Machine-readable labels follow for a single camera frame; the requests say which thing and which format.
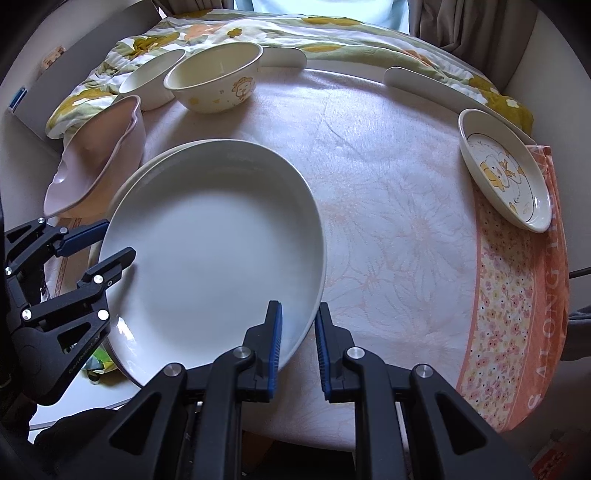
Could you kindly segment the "brown curtain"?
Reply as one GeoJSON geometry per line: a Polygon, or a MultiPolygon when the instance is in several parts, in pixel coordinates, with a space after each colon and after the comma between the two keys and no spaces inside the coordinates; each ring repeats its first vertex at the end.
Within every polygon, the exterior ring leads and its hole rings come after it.
{"type": "Polygon", "coordinates": [[[480,70],[503,89],[529,43],[538,8],[524,0],[419,0],[409,3],[413,36],[480,70]]]}

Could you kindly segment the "pink floral tablecloth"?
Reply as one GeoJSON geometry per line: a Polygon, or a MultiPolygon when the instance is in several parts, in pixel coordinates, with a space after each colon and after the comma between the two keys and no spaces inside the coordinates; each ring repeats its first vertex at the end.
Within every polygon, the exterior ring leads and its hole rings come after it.
{"type": "MultiPolygon", "coordinates": [[[[149,111],[144,158],[128,186],[208,140],[246,141],[287,159],[318,206],[327,252],[320,304],[332,322],[388,364],[432,366],[505,432],[535,411],[560,360],[565,234],[558,205],[543,233],[498,213],[464,163],[459,115],[373,81],[264,68],[252,97],[228,111],[202,115],[177,101],[149,111]]],[[[529,151],[554,200],[550,149],[529,151]]],[[[322,392],[314,320],[279,369],[273,400],[245,406],[245,429],[353,449],[353,405],[322,392]]]]}

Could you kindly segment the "floral green yellow duvet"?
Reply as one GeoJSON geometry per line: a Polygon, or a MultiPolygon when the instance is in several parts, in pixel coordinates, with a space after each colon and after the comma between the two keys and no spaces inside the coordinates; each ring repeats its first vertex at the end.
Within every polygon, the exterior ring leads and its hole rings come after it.
{"type": "Polygon", "coordinates": [[[534,117],[522,103],[501,94],[476,68],[424,40],[346,17],[214,9],[168,16],[144,33],[109,41],[108,51],[91,61],[90,70],[53,108],[45,133],[51,139],[69,140],[115,100],[131,73],[167,51],[192,54],[232,41],[294,47],[311,60],[403,67],[492,108],[526,134],[533,130],[534,117]]]}

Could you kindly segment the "plain cream bowl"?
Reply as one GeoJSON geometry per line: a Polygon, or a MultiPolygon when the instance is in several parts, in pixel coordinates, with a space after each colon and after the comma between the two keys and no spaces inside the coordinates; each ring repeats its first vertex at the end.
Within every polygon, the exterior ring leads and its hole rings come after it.
{"type": "Polygon", "coordinates": [[[185,55],[183,49],[171,50],[143,64],[121,84],[118,98],[138,96],[142,111],[155,110],[167,104],[174,99],[174,95],[163,85],[164,78],[185,55]]]}

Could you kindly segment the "cream bowl with lion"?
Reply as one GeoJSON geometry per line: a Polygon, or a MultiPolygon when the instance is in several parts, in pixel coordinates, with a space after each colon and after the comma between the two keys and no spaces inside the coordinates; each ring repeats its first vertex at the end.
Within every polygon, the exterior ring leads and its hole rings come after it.
{"type": "Polygon", "coordinates": [[[163,85],[192,112],[223,112],[252,97],[262,57],[263,47],[255,43],[217,45],[182,60],[163,85]]]}

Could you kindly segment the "plain white plate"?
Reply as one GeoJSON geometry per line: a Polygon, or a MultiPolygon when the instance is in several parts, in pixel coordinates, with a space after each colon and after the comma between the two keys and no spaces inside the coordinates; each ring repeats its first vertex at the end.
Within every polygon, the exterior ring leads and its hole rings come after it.
{"type": "Polygon", "coordinates": [[[325,235],[308,183],[269,148],[215,139],[161,160],[116,206],[100,247],[136,255],[107,292],[108,350],[146,384],[171,362],[211,363],[283,307],[280,363],[307,336],[325,287],[325,235]]]}

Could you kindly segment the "small duck pattern plate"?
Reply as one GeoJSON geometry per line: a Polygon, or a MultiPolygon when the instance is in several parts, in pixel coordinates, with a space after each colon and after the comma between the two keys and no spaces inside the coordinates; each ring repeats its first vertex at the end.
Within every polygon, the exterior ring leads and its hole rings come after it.
{"type": "Polygon", "coordinates": [[[463,110],[458,128],[464,163],[492,206],[516,227],[547,231],[552,219],[549,190],[522,140],[500,120],[477,109],[463,110]]]}

